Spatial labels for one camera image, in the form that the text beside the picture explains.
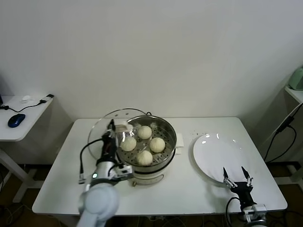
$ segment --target white wall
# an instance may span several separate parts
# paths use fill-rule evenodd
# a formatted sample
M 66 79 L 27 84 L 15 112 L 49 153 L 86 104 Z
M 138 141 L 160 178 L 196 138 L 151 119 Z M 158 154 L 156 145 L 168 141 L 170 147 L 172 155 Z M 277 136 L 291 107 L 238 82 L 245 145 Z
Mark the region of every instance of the white wall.
M 300 0 L 0 0 L 0 72 L 15 95 L 53 93 L 72 120 L 121 107 L 238 116 L 258 144 L 284 118 L 285 101 L 276 97 L 303 64 L 302 7 Z M 275 120 L 256 127 L 268 110 Z

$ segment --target floor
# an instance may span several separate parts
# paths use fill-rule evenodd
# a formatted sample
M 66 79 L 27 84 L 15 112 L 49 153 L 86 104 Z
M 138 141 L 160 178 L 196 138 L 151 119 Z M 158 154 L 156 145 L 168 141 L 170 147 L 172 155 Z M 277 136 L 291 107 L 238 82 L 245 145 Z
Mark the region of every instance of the floor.
M 46 178 L 50 166 L 39 166 L 35 180 Z M 290 173 L 285 166 L 269 166 L 273 176 L 289 176 Z M 3 176 L 7 170 L 0 165 Z M 46 216 L 37 215 L 31 211 L 31 207 L 39 193 L 38 189 L 30 189 L 23 197 L 22 204 L 12 204 L 12 199 L 17 192 L 21 181 L 12 176 L 0 192 L 0 227 L 65 227 L 58 220 Z M 297 211 L 303 214 L 303 192 L 296 185 L 282 185 L 280 189 L 287 200 L 288 210 Z M 281 217 L 282 212 L 271 212 L 267 216 L 269 227 L 299 227 L 303 226 L 303 218 L 298 214 L 286 213 L 285 218 Z M 243 226 L 239 216 L 232 216 L 234 227 Z M 106 227 L 225 227 L 224 215 L 209 216 L 179 216 L 179 217 L 114 217 L 107 222 Z

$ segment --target white plate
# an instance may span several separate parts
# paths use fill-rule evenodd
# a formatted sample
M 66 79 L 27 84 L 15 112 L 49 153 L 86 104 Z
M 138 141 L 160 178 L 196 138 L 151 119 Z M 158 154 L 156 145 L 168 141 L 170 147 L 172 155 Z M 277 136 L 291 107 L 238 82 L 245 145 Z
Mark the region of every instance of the white plate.
M 210 178 L 223 182 L 223 167 L 233 181 L 245 179 L 241 166 L 250 173 L 245 149 L 236 140 L 220 133 L 201 136 L 194 144 L 194 159 L 199 168 Z

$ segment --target table leg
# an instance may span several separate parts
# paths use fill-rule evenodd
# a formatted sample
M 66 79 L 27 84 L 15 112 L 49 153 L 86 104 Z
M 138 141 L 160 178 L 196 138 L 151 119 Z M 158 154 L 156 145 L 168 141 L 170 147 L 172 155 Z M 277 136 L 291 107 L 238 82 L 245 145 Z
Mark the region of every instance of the table leg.
M 11 171 L 9 171 L 8 174 L 6 174 L 6 176 L 3 179 L 3 183 L 2 182 L 0 183 L 0 188 L 2 187 L 2 184 L 3 184 L 3 186 L 6 184 L 6 182 L 9 180 L 10 176 L 11 176 Z
M 22 185 L 20 186 L 18 192 L 16 193 L 13 202 L 21 202 L 26 190 L 28 188 L 41 188 L 43 181 L 34 181 L 33 176 L 35 175 L 35 169 L 31 169 L 28 174 L 20 167 L 10 156 L 8 156 L 3 150 L 0 149 L 0 163 L 3 164 L 8 170 L 9 174 L 4 178 L 6 182 L 11 173 L 16 175 L 21 181 Z
M 0 163 L 4 165 L 9 171 L 11 171 L 22 182 L 28 185 L 33 184 L 34 180 L 30 177 L 10 156 L 8 156 L 2 149 L 0 149 Z
M 76 227 L 79 221 L 78 216 L 68 216 L 68 215 L 53 215 L 60 222 L 65 224 L 67 227 Z
M 28 172 L 28 175 L 30 177 L 33 177 L 36 172 L 37 172 L 36 169 L 31 169 Z M 33 181 L 33 182 L 34 183 L 31 184 L 30 186 L 28 186 L 26 183 L 22 183 L 22 185 L 20 186 L 19 190 L 17 191 L 17 193 L 13 199 L 13 202 L 21 202 L 21 200 L 28 188 L 41 188 L 44 181 Z
M 288 177 L 275 177 L 276 183 L 278 185 L 297 184 L 303 191 L 303 167 L 301 167 L 299 170 L 296 170 L 294 166 L 287 166 L 287 168 L 292 175 Z

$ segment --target steamed bun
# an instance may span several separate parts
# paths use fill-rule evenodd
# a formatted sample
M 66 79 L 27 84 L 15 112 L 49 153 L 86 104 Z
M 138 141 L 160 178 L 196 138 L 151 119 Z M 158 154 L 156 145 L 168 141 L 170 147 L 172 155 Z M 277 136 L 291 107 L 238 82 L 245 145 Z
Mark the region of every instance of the steamed bun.
M 126 137 L 123 142 L 121 142 L 120 147 L 124 151 L 131 151 L 137 145 L 137 141 L 133 137 Z
M 161 138 L 153 138 L 150 142 L 150 148 L 155 153 L 160 153 L 165 148 L 165 142 Z
M 144 150 L 137 154 L 136 159 L 138 164 L 142 166 L 149 166 L 152 163 L 152 154 L 151 152 Z
M 148 126 L 142 126 L 138 130 L 138 136 L 141 139 L 146 140 L 152 136 L 152 129 Z

